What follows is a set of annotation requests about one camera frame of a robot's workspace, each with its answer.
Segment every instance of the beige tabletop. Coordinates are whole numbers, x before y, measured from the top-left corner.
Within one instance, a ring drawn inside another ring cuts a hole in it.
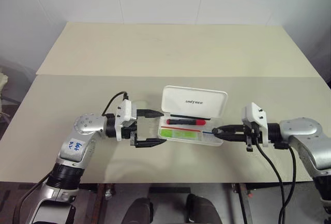
[[[254,101],[266,111],[269,122],[310,117],[331,136],[331,91],[321,78],[39,75],[0,142],[0,180],[38,181],[52,168],[76,117],[100,114],[109,98],[123,90],[137,104],[160,110],[162,89],[168,84],[226,91],[224,124],[240,124],[241,108]],[[283,180],[290,181],[289,151],[270,146],[265,152]],[[298,181],[310,180],[301,162],[297,169]],[[153,148],[134,148],[127,140],[118,143],[114,139],[97,143],[82,179],[83,183],[275,181],[257,149],[248,153],[244,143],[212,147],[169,141]]]
[[[0,181],[39,181],[53,167],[76,117],[100,114],[123,90],[155,110],[166,85],[226,91],[224,124],[240,124],[242,107],[253,101],[269,122],[310,117],[331,136],[331,91],[279,26],[68,23],[38,74],[0,141]],[[138,123],[150,130],[154,124]],[[290,181],[289,151],[271,146],[265,152]],[[301,162],[297,180],[310,180]],[[276,181],[258,151],[246,152],[243,143],[166,142],[142,149],[114,139],[98,142],[82,178],[83,183]]]

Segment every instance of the red stripe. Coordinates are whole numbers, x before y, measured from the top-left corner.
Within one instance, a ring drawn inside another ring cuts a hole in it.
[[[161,127],[168,128],[168,129],[178,129],[178,130],[185,130],[185,131],[201,132],[200,130],[186,129],[186,128],[180,128],[180,127],[165,127],[165,126],[161,126]]]

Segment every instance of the white wall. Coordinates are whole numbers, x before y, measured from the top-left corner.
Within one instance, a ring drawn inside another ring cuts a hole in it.
[[[331,0],[0,0],[0,62],[31,77],[66,21],[281,24],[331,79]]]

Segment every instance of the dark floor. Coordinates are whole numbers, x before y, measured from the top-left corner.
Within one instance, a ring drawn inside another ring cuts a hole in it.
[[[0,183],[0,223],[10,224],[19,197],[30,184]],[[183,223],[185,201],[188,192],[208,198],[215,205],[223,224],[243,223],[238,195],[229,184],[116,184],[116,194],[105,203],[99,223],[120,224],[130,204],[139,197],[149,197],[154,204],[153,224]],[[253,223],[277,223],[280,209],[279,187],[257,189],[249,198]],[[28,215],[28,206],[36,195],[26,200],[21,213],[21,223]],[[81,190],[74,205],[77,208],[75,222],[91,222],[96,194]],[[320,196],[312,182],[299,183],[286,212],[286,223],[323,223],[326,214],[320,204]]]

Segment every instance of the black cable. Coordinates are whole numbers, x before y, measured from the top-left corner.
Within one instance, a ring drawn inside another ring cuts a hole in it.
[[[269,159],[269,157],[262,151],[260,145],[258,142],[256,142],[256,146],[259,150],[259,152],[261,153],[261,155],[268,161],[268,163],[270,164],[270,166],[272,167],[272,169],[274,170],[274,172],[276,173],[276,176],[278,178],[278,181],[279,181],[279,186],[280,186],[280,191],[281,191],[281,201],[282,201],[282,209],[284,207],[284,204],[285,204],[285,196],[284,196],[284,186],[283,186],[283,181],[281,180],[281,177],[274,165],[274,163]],[[278,224],[281,224],[281,221],[282,223],[285,223],[285,208],[283,209],[282,211],[282,214],[279,215],[279,218],[278,218]]]
[[[280,212],[279,212],[279,218],[280,216],[285,212],[285,208],[286,206],[288,205],[288,203],[290,202],[291,200],[291,197],[293,195],[293,192],[294,192],[294,188],[295,188],[295,180],[296,180],[296,160],[295,160],[295,155],[294,155],[294,152],[292,150],[291,147],[289,147],[289,150],[290,150],[290,153],[291,153],[291,156],[292,156],[292,163],[293,163],[293,177],[292,177],[292,184],[291,184],[291,189],[290,189],[290,193],[289,193],[289,196],[287,197],[283,207],[281,208]]]
[[[128,99],[128,93],[126,91],[121,91],[119,93],[117,93],[116,95],[113,96],[112,99],[110,99],[110,101],[108,102],[106,108],[104,109],[102,116],[104,116],[106,114],[107,109],[109,108],[110,104],[112,103],[112,101],[117,97],[123,94],[123,99]]]
[[[22,204],[24,202],[24,200],[33,192],[35,191],[36,188],[38,188],[47,178],[48,176],[51,174],[51,171],[44,176],[39,182],[37,182],[27,193],[25,193],[21,199],[18,201],[18,203],[16,204],[15,210],[14,210],[14,214],[13,214],[13,218],[12,218],[12,223],[13,224],[20,224],[20,215],[21,215],[21,207]]]

